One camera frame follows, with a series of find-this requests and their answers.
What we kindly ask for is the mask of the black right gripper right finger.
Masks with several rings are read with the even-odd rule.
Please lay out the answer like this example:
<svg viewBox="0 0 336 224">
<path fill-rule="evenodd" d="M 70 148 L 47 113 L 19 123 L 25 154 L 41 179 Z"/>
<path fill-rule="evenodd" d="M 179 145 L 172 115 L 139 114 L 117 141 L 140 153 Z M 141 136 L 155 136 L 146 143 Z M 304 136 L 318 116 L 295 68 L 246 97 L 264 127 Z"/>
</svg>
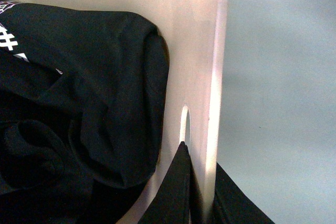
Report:
<svg viewBox="0 0 336 224">
<path fill-rule="evenodd" d="M 213 223 L 274 223 L 216 164 Z"/>
</svg>

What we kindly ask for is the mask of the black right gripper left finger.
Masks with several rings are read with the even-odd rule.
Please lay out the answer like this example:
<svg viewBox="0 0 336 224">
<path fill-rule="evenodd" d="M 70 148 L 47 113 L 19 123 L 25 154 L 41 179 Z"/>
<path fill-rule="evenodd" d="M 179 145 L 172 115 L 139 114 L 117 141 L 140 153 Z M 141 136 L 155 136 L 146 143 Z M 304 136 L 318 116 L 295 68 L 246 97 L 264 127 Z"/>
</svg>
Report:
<svg viewBox="0 0 336 224">
<path fill-rule="evenodd" d="M 156 196 L 138 223 L 203 223 L 191 157 L 184 142 L 179 144 Z"/>
</svg>

